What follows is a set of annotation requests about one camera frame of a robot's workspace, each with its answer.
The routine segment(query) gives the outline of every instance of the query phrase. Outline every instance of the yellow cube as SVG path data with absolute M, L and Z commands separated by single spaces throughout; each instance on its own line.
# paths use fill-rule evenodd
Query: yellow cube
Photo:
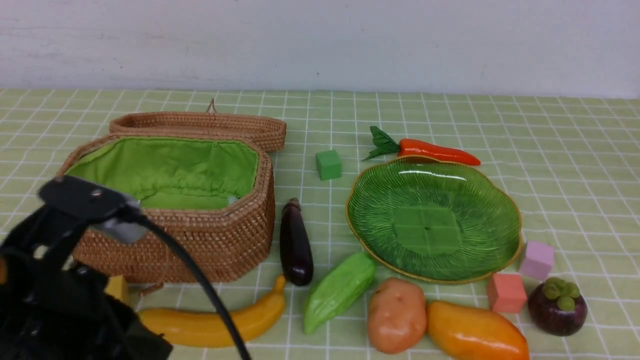
M 110 277 L 109 282 L 107 283 L 107 288 L 104 292 L 120 300 L 124 304 L 131 306 L 129 303 L 129 286 L 127 285 L 127 281 L 124 279 L 124 276 L 118 275 Z

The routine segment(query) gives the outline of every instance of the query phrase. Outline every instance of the potato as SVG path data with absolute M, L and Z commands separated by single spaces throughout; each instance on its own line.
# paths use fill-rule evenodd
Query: potato
M 411 282 L 390 277 L 369 303 L 367 337 L 384 354 L 398 354 L 415 346 L 427 331 L 427 300 Z

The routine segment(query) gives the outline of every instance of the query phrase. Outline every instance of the green plate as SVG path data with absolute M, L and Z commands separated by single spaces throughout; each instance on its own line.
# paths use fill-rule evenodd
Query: green plate
M 477 281 L 522 249 L 522 219 L 509 196 L 472 167 L 423 156 L 363 171 L 346 214 L 371 256 L 423 281 Z

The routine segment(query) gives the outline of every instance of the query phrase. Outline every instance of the green fabric lining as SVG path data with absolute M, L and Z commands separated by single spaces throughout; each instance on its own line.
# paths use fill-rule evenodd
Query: green fabric lining
M 235 140 L 128 136 L 67 174 L 128 193 L 144 208 L 221 209 L 253 189 L 259 155 Z

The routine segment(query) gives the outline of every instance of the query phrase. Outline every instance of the bitter melon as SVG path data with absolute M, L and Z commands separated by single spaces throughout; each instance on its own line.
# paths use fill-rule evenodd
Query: bitter melon
M 364 252 L 351 255 L 310 291 L 303 315 L 305 334 L 345 312 L 376 277 L 376 263 Z

